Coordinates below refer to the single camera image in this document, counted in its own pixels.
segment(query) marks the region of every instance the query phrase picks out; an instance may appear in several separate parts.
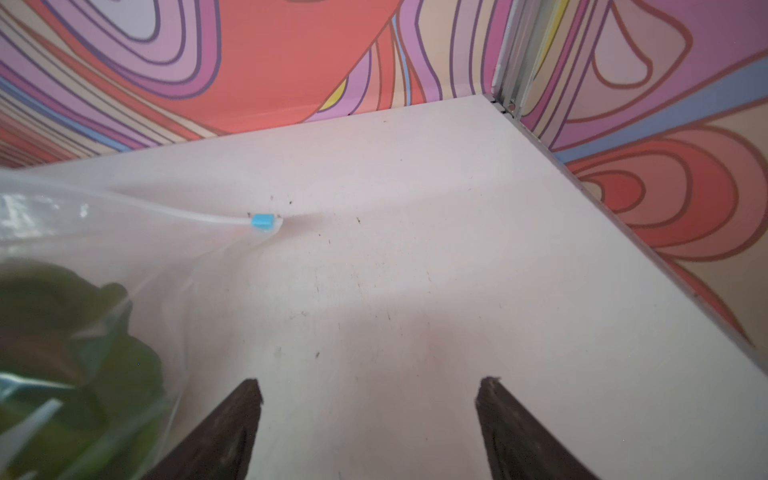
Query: white shelf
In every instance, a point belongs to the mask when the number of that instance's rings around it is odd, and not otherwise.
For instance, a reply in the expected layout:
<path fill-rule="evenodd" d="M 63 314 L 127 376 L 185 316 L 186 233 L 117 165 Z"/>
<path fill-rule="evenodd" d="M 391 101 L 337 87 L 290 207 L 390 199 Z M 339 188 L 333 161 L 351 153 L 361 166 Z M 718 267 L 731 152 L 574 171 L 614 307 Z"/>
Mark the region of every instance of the white shelf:
<path fill-rule="evenodd" d="M 766 376 L 483 97 L 34 172 L 286 218 L 174 430 L 257 377 L 251 478 L 490 478 L 484 376 L 603 480 L 764 478 Z"/>

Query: clear plastic bag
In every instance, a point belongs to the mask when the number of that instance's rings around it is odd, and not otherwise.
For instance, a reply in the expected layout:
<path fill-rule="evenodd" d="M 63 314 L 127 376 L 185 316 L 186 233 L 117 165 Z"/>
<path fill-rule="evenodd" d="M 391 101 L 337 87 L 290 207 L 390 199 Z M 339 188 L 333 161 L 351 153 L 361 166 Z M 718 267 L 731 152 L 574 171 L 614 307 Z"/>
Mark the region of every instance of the clear plastic bag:
<path fill-rule="evenodd" d="M 200 282 L 280 223 L 0 170 L 0 480 L 121 480 L 156 462 Z"/>

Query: colorful wall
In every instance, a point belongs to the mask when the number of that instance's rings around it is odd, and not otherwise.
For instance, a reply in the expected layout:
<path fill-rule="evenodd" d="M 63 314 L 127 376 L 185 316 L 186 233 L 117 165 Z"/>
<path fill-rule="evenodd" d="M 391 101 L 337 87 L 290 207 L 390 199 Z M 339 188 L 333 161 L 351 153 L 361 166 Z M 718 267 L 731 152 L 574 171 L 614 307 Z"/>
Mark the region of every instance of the colorful wall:
<path fill-rule="evenodd" d="M 523 124 L 768 353 L 768 2 L 564 0 Z"/>
<path fill-rule="evenodd" d="M 512 0 L 0 0 L 0 165 L 490 92 Z"/>

